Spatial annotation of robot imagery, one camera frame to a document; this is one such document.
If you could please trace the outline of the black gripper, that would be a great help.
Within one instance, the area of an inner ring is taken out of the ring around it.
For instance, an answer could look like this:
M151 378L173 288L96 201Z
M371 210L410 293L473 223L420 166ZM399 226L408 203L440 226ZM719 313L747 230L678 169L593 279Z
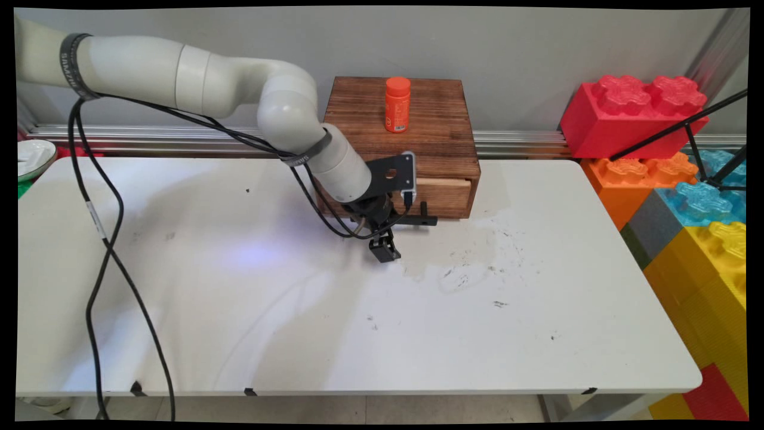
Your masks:
M396 218L396 210L394 210L390 194L342 203L341 207L358 224L352 232L355 236L359 236L363 229L368 229L373 235L388 229L384 235L374 236L369 242L369 250L377 261L392 262L401 258L401 254L394 244L393 231L389 229Z

